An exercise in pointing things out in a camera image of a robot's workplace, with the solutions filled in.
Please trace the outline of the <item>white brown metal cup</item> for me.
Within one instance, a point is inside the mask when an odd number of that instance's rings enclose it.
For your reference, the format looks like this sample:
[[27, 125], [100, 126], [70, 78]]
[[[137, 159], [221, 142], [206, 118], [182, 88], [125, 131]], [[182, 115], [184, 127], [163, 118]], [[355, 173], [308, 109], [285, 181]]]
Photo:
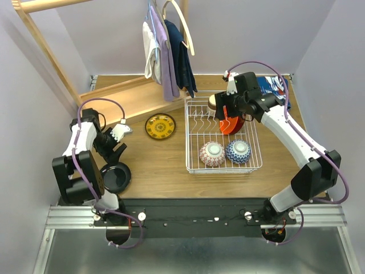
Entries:
[[216, 113], [215, 95], [211, 95], [209, 97], [206, 109], [207, 109], [207, 112], [209, 113], [210, 116], [215, 116], [215, 113]]

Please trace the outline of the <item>yellow patterned small plate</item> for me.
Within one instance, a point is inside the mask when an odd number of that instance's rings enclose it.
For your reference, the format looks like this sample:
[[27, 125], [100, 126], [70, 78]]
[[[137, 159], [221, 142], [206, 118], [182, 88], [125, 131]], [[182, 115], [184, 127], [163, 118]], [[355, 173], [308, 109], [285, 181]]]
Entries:
[[170, 138], [176, 130], [174, 118], [168, 114], [154, 114], [147, 119], [144, 126], [145, 132], [153, 140]]

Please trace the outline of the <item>white wire dish rack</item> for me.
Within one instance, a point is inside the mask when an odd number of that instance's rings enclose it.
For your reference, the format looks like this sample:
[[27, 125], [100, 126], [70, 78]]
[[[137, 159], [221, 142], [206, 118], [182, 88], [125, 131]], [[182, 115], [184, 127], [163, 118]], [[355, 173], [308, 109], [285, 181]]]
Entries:
[[[234, 140], [244, 140], [251, 148], [247, 162], [237, 164], [225, 159], [222, 165], [210, 167], [199, 157], [199, 150], [207, 142], [217, 142], [226, 147]], [[262, 156], [255, 122], [245, 122], [234, 135], [220, 131], [219, 120], [208, 112], [208, 97], [185, 100], [185, 164], [191, 174], [243, 174], [262, 167]]]

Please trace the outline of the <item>red floral plate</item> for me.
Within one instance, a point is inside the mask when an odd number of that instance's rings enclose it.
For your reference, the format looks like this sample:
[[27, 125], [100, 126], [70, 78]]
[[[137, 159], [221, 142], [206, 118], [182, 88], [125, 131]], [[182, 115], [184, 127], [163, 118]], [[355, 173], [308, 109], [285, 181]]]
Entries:
[[236, 125], [234, 126], [234, 129], [232, 131], [232, 134], [236, 134], [239, 132], [242, 128], [242, 126], [245, 123], [246, 114], [242, 114], [241, 116], [237, 117]]

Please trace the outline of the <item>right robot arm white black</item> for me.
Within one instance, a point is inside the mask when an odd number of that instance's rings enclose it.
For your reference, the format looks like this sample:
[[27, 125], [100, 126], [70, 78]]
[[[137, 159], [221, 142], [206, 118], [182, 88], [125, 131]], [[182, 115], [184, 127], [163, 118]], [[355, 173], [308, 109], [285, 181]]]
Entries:
[[320, 146], [285, 110], [285, 104], [275, 94], [261, 92], [253, 72], [226, 72], [223, 76], [226, 91], [215, 95], [216, 118], [250, 115], [266, 126], [289, 150], [299, 171], [290, 184], [267, 199], [259, 212], [274, 224], [283, 213], [306, 202], [336, 185], [341, 157], [335, 150]]

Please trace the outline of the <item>blue patterned bowl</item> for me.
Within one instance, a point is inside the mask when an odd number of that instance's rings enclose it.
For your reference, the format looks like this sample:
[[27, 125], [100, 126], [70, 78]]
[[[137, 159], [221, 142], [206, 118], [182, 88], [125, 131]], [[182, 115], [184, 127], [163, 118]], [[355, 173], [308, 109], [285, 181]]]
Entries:
[[235, 164], [246, 163], [250, 159], [251, 154], [251, 146], [248, 142], [241, 139], [231, 141], [225, 148], [227, 159]]

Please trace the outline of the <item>orange plate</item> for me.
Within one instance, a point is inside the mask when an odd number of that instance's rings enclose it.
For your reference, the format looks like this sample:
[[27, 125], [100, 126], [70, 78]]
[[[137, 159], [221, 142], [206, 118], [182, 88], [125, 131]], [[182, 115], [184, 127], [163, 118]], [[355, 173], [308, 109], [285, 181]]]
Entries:
[[235, 118], [227, 117], [226, 119], [221, 120], [219, 122], [219, 128], [221, 133], [224, 135], [232, 134], [238, 122], [239, 122], [238, 117]]

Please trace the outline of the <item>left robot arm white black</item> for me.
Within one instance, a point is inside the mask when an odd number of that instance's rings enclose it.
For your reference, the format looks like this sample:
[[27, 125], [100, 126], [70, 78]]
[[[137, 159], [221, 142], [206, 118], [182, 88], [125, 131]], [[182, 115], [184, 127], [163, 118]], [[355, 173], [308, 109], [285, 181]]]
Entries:
[[127, 148], [121, 140], [132, 129], [122, 119], [105, 130], [99, 117], [99, 112], [87, 108], [72, 120], [68, 147], [52, 160], [52, 169], [66, 204], [89, 204], [100, 221], [122, 225], [127, 215], [118, 194], [128, 187], [132, 175], [120, 161]]

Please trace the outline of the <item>red white patterned bowl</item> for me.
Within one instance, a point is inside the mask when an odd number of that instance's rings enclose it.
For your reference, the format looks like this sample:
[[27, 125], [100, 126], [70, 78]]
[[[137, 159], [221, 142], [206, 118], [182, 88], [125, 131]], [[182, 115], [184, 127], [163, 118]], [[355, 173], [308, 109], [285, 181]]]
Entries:
[[199, 158], [206, 166], [220, 166], [225, 161], [225, 149], [218, 142], [207, 142], [200, 148]]

